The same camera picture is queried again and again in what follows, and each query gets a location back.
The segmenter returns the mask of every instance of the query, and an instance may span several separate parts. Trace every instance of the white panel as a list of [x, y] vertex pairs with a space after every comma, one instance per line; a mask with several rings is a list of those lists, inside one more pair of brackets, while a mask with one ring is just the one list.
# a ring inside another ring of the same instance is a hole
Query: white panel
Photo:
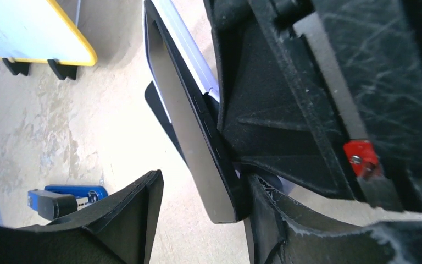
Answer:
[[50, 1], [0, 0], [0, 58], [93, 61]]

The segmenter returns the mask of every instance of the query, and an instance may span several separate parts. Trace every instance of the yellow edge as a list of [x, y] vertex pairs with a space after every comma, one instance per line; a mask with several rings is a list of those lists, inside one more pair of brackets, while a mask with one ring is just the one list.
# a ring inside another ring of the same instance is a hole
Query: yellow edge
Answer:
[[[88, 51], [90, 54], [90, 61], [88, 62], [77, 62], [77, 61], [70, 61], [70, 60], [58, 60], [59, 64], [64, 65], [78, 65], [78, 66], [93, 66], [98, 61], [98, 56], [96, 55], [95, 49], [91, 47], [90, 43], [86, 40], [84, 35], [80, 32], [80, 30], [75, 26], [75, 24], [70, 20], [69, 16], [64, 12], [62, 7], [56, 2], [56, 0], [46, 0], [54, 11], [58, 14], [58, 16], [62, 19], [65, 25], [72, 31], [75, 37], [80, 41], [83, 47]], [[14, 61], [17, 62], [31, 62], [31, 63], [47, 63], [47, 59], [20, 59], [20, 58], [13, 58]]]

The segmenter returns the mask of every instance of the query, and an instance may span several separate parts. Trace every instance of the concrete floor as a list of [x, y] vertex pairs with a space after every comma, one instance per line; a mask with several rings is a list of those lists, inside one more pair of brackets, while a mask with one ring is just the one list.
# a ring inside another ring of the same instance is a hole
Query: concrete floor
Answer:
[[[215, 69], [201, 1], [173, 1]], [[191, 175], [149, 110], [151, 81], [142, 45], [141, 1], [82, 1], [79, 28], [98, 54], [76, 81], [59, 81], [45, 64], [12, 76], [0, 62], [0, 209], [10, 227], [45, 224], [26, 192], [47, 184], [103, 184], [113, 193], [151, 169], [164, 196], [151, 263], [248, 263], [243, 224], [208, 220]], [[296, 188], [292, 196], [355, 224], [422, 219], [357, 202], [332, 201]]]

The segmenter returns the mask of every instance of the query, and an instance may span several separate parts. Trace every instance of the black stand foot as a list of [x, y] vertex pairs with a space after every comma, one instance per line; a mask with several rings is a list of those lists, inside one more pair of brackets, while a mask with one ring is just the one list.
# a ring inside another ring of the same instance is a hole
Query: black stand foot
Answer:
[[22, 75], [28, 76], [28, 72], [30, 71], [29, 62], [10, 62], [8, 58], [2, 58], [2, 62], [4, 62], [4, 65], [9, 69], [12, 75], [22, 73]]
[[54, 59], [49, 59], [48, 64], [59, 80], [65, 80], [69, 77], [72, 80], [77, 78], [77, 68], [75, 65], [61, 65]]

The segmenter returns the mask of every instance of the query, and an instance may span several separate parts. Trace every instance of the whiteboard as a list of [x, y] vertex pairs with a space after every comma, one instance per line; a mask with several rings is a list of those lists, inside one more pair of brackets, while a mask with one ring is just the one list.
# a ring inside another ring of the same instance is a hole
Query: whiteboard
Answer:
[[94, 49], [56, 0], [0, 0], [0, 59], [92, 66]]

